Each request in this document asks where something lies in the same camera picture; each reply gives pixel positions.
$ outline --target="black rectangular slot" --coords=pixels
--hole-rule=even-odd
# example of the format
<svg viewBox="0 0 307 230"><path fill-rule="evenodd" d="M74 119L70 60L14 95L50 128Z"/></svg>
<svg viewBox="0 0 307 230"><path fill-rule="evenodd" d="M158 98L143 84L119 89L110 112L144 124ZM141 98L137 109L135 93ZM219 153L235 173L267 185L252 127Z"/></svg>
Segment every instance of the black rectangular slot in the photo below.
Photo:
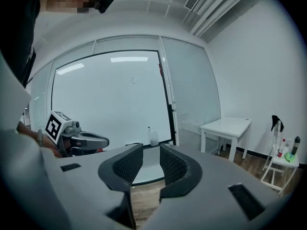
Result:
<svg viewBox="0 0 307 230"><path fill-rule="evenodd" d="M265 210L265 208L242 184L230 186L228 189L235 197L249 220L254 219Z"/></svg>
<svg viewBox="0 0 307 230"><path fill-rule="evenodd" d="M80 164L72 163L72 164L61 166L61 169L63 170L63 172L65 172L65 171L70 171L70 170L73 170L73 169L76 169L76 168L79 168L79 167L81 167Z"/></svg>

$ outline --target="plastic bottle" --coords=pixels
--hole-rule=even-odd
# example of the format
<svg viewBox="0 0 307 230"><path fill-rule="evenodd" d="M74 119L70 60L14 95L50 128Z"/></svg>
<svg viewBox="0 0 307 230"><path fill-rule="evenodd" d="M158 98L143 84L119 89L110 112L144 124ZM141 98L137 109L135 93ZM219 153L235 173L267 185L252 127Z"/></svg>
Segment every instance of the plastic bottle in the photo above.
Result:
<svg viewBox="0 0 307 230"><path fill-rule="evenodd" d="M301 138L300 137L296 137L295 140L294 140L294 145L293 145L293 148L292 148L292 155L295 155L296 154L296 151L298 149L298 146L299 146L299 143L301 142Z"/></svg>
<svg viewBox="0 0 307 230"><path fill-rule="evenodd" d="M282 155L283 155L283 149L284 149L285 145L286 145L286 139L283 139L283 141L282 141L280 147L278 148L277 157L279 157L279 158L282 157Z"/></svg>
<svg viewBox="0 0 307 230"><path fill-rule="evenodd" d="M149 137L150 145L152 147L156 147L159 145L158 132L154 128L148 127L148 137Z"/></svg>

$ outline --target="person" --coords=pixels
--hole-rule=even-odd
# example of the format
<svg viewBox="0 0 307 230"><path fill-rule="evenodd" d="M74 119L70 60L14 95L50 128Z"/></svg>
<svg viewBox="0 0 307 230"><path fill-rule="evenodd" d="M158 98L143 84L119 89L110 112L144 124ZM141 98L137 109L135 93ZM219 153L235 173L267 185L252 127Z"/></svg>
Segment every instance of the person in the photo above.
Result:
<svg viewBox="0 0 307 230"><path fill-rule="evenodd" d="M10 9L1 11L2 18L6 18L6 23L2 23L2 32L9 37L1 37L1 53L11 68L12 72L25 87L32 66L36 57L32 47L34 39L35 21L40 12L69 12L84 13L95 6L99 0L13 0L9 2ZM5 8L5 1L2 1L2 8ZM33 138L38 142L38 133L29 129L22 122L19 122L17 131ZM61 157L56 145L46 134L42 136L42 146L53 151L56 157Z"/></svg>

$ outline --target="black cloth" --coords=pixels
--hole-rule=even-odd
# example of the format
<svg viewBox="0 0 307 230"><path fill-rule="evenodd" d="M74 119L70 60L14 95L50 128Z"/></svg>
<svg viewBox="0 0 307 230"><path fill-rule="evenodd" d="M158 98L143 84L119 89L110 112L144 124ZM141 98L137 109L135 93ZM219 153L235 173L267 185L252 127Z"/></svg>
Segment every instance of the black cloth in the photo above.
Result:
<svg viewBox="0 0 307 230"><path fill-rule="evenodd" d="M279 117L276 116L276 115L272 115L272 128L271 128L271 131L273 130L273 128L275 127L275 125L277 124L277 122L279 121ZM283 131L283 123L281 121L281 127L280 127L280 132Z"/></svg>
<svg viewBox="0 0 307 230"><path fill-rule="evenodd" d="M26 86L35 52L29 58L40 0L2 0L0 49L19 82Z"/></svg>

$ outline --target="person's hand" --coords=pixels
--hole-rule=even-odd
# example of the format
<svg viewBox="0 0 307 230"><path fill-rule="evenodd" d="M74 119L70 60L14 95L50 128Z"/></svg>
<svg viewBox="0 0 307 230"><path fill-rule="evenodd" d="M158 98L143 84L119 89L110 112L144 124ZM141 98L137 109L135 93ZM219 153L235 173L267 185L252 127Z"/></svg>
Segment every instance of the person's hand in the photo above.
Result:
<svg viewBox="0 0 307 230"><path fill-rule="evenodd" d="M52 150L54 156L58 158L62 157L61 154L58 152L56 144L54 144L53 141L50 140L50 138L46 134L43 134L42 147Z"/></svg>

